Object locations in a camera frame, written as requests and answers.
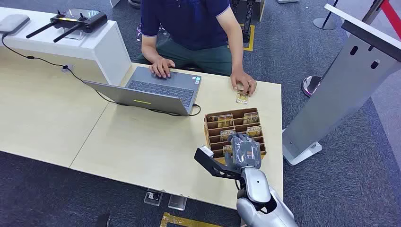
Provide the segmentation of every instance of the green pants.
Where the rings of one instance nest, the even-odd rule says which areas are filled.
[[[176,69],[181,69],[188,64],[195,64],[206,73],[218,75],[231,75],[231,53],[227,46],[193,51],[187,49],[171,38],[157,45],[157,52],[163,58],[173,60]],[[135,63],[151,64],[141,54],[134,60]]]

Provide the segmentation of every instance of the cable plug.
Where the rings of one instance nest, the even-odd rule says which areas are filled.
[[[69,72],[69,70],[73,70],[74,69],[74,65],[64,65],[61,69],[62,72]]]

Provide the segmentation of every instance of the navy polo shirt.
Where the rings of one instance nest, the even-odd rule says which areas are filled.
[[[230,7],[229,0],[142,0],[141,32],[156,36],[161,23],[170,37],[190,50],[227,44],[216,16]]]

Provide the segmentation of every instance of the card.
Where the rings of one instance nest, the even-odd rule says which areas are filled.
[[[237,99],[236,99],[237,103],[240,104],[248,104],[248,93],[246,93],[245,95],[242,94],[242,90],[238,90],[237,91]]]
[[[208,122],[216,122],[218,116],[208,117]]]
[[[258,136],[261,136],[261,132],[262,132],[262,127],[261,127],[260,125],[252,126],[252,127],[246,128],[246,134],[247,134],[249,137],[258,137]]]
[[[228,137],[231,134],[235,133],[235,129],[230,129],[230,130],[223,130],[220,132],[220,142],[225,142],[227,141]]]
[[[233,154],[233,146],[232,146],[231,144],[230,144],[230,145],[225,145],[225,146],[223,146],[223,157],[224,157],[224,155],[225,155],[227,152],[228,152],[230,155]]]
[[[244,124],[251,124],[259,122],[259,113],[252,112],[252,113],[245,113],[244,114]]]
[[[233,122],[232,114],[217,116],[217,127],[218,128],[230,127],[230,126],[233,126],[233,124],[234,124],[234,122]]]

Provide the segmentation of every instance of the red rope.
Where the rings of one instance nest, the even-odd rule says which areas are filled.
[[[386,15],[387,19],[390,21],[390,24],[394,28],[395,32],[398,34],[398,36],[401,39],[401,19],[397,15],[397,12],[393,9],[393,7],[390,5],[388,0],[384,0],[381,8]]]

